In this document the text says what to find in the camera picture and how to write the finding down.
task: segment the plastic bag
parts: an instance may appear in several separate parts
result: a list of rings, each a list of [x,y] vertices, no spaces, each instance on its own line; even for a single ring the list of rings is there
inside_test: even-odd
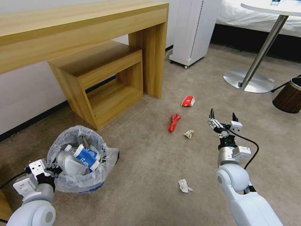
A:
[[[55,178],[55,188],[62,192],[90,193],[101,187],[108,174],[112,171],[119,158],[117,148],[109,148],[102,137],[95,131],[84,126],[74,126],[62,132],[54,141],[47,155],[47,163],[50,165],[59,151],[71,144],[78,146],[82,142],[81,136],[85,136],[89,145],[93,145],[103,159],[97,169],[86,175],[69,176],[63,173]]]

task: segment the black cable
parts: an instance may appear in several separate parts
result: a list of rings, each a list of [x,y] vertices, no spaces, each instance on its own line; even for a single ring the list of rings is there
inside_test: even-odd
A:
[[[22,173],[19,173],[18,175],[15,175],[13,178],[11,178],[8,181],[6,181],[3,185],[0,186],[0,190],[2,188],[4,188],[7,184],[9,184],[10,182],[12,182],[14,179],[16,179],[17,177],[23,175],[24,173],[26,173],[26,171],[23,171]]]
[[[272,89],[270,92],[274,93],[276,90],[280,89],[281,87],[285,86],[285,85],[288,84],[288,83],[289,83],[289,82],[284,83],[284,84],[282,84],[281,86],[278,86],[277,88]]]
[[[3,219],[1,219],[1,218],[0,218],[0,222],[3,222],[3,223],[8,223],[8,221],[7,221],[7,220],[3,220]]]
[[[258,146],[258,144],[257,144],[256,142],[254,142],[254,141],[252,141],[252,140],[250,140],[250,139],[248,139],[248,138],[245,138],[245,137],[243,137],[243,136],[241,136],[241,135],[238,135],[238,134],[234,133],[234,132],[231,131],[231,130],[228,130],[228,131],[230,131],[231,133],[233,133],[233,134],[234,134],[235,136],[237,136],[237,137],[240,137],[240,138],[242,138],[242,139],[244,139],[244,140],[246,140],[246,141],[249,141],[249,142],[255,144],[256,147],[257,147],[257,150],[256,150],[255,154],[252,156],[252,158],[251,158],[251,159],[248,161],[248,163],[245,165],[244,169],[246,169],[246,168],[248,167],[248,165],[252,162],[252,160],[255,158],[255,156],[257,155],[257,153],[258,153],[258,151],[259,151],[259,146]]]

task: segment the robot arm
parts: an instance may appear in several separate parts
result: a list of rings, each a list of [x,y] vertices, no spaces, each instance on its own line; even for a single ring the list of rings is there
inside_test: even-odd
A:
[[[10,217],[7,226],[52,226],[55,220],[54,178],[60,167],[46,169],[40,159],[29,164],[30,172],[16,180],[14,189],[23,196],[22,206]]]
[[[219,159],[216,179],[222,187],[228,201],[232,216],[238,226],[282,226],[270,204],[260,196],[245,169],[240,167],[241,160],[251,151],[247,147],[235,144],[235,135],[240,132],[242,124],[233,113],[231,123],[219,123],[211,110],[208,124],[219,134]]]

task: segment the white round table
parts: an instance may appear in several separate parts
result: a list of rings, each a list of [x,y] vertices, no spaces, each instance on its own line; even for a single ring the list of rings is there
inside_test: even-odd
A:
[[[242,7],[263,12],[279,14],[279,17],[270,31],[265,43],[257,54],[249,70],[229,70],[224,74],[224,80],[237,89],[252,93],[267,93],[274,88],[274,82],[256,73],[263,57],[279,34],[289,16],[301,16],[301,1],[281,0],[244,0]]]

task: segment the brown wastebasket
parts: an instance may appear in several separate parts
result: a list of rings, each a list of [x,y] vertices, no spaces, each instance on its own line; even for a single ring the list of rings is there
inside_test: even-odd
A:
[[[292,78],[273,100],[281,111],[296,114],[301,110],[301,78]]]

